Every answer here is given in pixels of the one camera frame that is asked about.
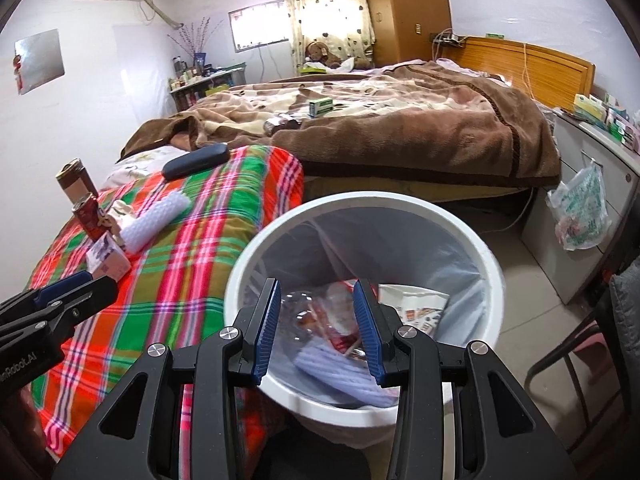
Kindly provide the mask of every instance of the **window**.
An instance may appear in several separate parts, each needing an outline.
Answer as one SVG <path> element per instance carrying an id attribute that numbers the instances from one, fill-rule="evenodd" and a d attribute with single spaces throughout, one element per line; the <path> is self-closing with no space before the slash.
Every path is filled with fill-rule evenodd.
<path id="1" fill-rule="evenodd" d="M 236 52 L 289 39 L 289 16 L 283 0 L 234 10 L 229 20 Z"/>

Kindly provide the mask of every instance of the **patterned curtain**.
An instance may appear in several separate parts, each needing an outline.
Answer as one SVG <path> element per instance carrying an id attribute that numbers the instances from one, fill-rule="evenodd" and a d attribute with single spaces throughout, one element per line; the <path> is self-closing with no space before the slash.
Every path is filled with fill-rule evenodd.
<path id="1" fill-rule="evenodd" d="M 376 41 L 367 0 L 284 0 L 289 9 L 291 53 L 296 70 L 305 63 L 305 49 L 322 41 L 343 61 L 348 57 L 371 60 Z"/>

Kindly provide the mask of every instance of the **fleece blanket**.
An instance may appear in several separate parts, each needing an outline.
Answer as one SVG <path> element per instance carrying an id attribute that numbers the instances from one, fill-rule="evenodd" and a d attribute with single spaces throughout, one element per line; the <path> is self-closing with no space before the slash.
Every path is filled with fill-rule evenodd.
<path id="1" fill-rule="evenodd" d="M 173 182 L 155 173 L 100 194 L 102 206 L 121 199 L 140 214 L 179 190 L 192 207 L 130 258 L 132 269 L 118 283 L 116 302 L 81 323 L 63 345 L 63 362 L 31 385 L 47 445 L 56 455 L 151 343 L 177 349 L 222 329 L 226 282 L 238 256 L 263 226 L 302 202 L 302 186 L 302 168 L 291 154 L 249 146 L 232 151 L 229 162 L 212 171 Z M 71 219 L 36 266 L 29 287 L 86 268 L 90 245 L 78 220 Z M 258 390 L 237 393 L 239 443 L 250 478 L 267 437 L 279 429 L 281 413 Z M 190 426 L 191 387 L 185 386 L 181 479 L 189 476 Z"/>
<path id="2" fill-rule="evenodd" d="M 334 110 L 309 118 L 308 101 Z M 264 121 L 286 112 L 299 130 L 272 137 Z M 376 176 L 501 187 L 557 184 L 560 161 L 535 102 L 487 78 L 429 62 L 382 75 L 315 75 L 235 87 L 185 112 L 149 121 L 122 152 L 168 142 L 190 150 L 268 144 L 298 158 L 307 176 Z"/>

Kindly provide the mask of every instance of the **trash can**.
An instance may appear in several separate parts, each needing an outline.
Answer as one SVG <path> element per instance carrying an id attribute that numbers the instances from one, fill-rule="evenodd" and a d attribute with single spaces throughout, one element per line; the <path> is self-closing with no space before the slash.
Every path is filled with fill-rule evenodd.
<path id="1" fill-rule="evenodd" d="M 268 277 L 280 280 L 283 292 L 367 278 L 372 283 L 449 294 L 434 334 L 447 344 L 466 346 L 480 339 L 493 347 L 502 325 L 504 279 L 486 244 L 451 213 L 401 194 L 332 195 L 292 209 L 265 227 L 231 272 L 225 291 L 227 325 L 240 308 L 255 304 Z M 304 378 L 294 384 L 286 366 L 272 353 L 260 389 L 304 426 L 332 442 L 357 448 L 392 437 L 396 406 L 330 405 L 318 400 L 321 396 L 306 393 Z M 443 400 L 451 402 L 446 384 Z"/>

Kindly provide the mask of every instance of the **headboard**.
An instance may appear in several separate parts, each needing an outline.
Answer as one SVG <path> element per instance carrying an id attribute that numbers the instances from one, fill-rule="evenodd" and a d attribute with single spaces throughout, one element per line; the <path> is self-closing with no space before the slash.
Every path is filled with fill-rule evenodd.
<path id="1" fill-rule="evenodd" d="M 557 50 L 517 41 L 469 37 L 463 47 L 446 46 L 441 56 L 464 68 L 504 76 L 529 94 L 523 81 L 525 52 L 535 98 L 549 107 L 574 107 L 576 94 L 590 94 L 595 65 Z"/>

